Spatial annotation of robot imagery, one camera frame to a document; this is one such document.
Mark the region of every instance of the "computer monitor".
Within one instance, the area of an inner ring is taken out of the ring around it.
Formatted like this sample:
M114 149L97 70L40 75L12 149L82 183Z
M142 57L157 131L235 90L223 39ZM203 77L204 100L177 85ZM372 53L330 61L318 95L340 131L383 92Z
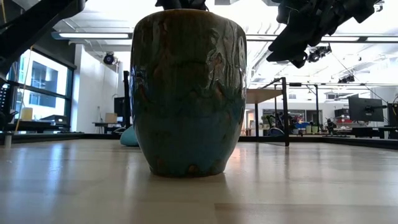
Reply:
M382 100L349 97L348 104L350 120L384 121Z
M124 116L124 97L115 97L113 113L118 114L118 117Z

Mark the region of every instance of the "ceiling light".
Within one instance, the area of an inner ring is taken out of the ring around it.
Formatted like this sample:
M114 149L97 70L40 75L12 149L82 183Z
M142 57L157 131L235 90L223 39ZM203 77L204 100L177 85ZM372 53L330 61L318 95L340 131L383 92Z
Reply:
M132 39L132 33L87 33L87 32L52 32L52 37L56 40L65 39Z
M272 42L276 39L276 35L246 35L247 41L262 41L262 42Z
M360 83L325 83L328 86L360 86Z
M322 42L356 42L359 37L343 37L343 36L331 36L322 37Z
M368 37L367 42L398 42L398 37Z

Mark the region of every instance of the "camera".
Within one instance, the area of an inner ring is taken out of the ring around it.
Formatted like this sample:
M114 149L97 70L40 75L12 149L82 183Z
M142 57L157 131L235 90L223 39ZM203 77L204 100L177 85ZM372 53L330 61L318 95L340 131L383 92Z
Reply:
M331 53L330 45L327 47L314 47L308 55L308 62L314 63Z
M114 52L107 52L104 57L104 63L107 65L114 65L118 59L114 56Z

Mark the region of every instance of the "fluorescent light fixture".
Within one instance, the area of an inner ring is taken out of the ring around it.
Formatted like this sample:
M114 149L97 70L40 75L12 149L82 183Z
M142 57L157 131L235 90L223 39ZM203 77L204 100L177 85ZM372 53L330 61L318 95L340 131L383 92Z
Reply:
M358 40L359 37L343 37L343 36L322 37L323 42L356 42Z
M71 38L71 39L120 39L120 38L128 38L129 34L89 34L89 33L61 33L61 37L63 38Z
M52 32L52 37L57 40L67 39L132 39L132 33L87 33L87 32Z
M367 42L398 42L398 37L368 37Z
M248 41L256 41L256 40L260 40L260 41L268 41L268 42L272 42L276 39L276 35L270 35L270 36L260 36L260 35L247 35L246 38Z
M321 85L327 86L398 86L398 84L386 83L322 83Z

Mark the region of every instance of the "metal pole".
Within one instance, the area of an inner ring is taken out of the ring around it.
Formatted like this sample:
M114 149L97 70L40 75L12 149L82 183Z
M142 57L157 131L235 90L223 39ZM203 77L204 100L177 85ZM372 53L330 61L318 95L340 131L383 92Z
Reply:
M289 112L287 111L287 90L286 78L282 78L282 96L284 98L284 132L285 132L285 146L289 146Z
M256 119L256 141L259 141L259 105L258 103L254 104L254 116Z
M318 124L318 133L319 133L319 127L320 127L320 123L319 123L319 99L318 99L318 85L314 85L315 86L315 96L316 96L316 101L317 101L317 124Z
M131 105L130 105L130 93L129 93L129 75L128 71L123 72L124 82L124 122L126 123L126 129L130 128L130 116L131 116Z
M274 98L274 100L275 100L275 114L277 114L278 113L278 110L277 110L277 100L276 100L276 97Z

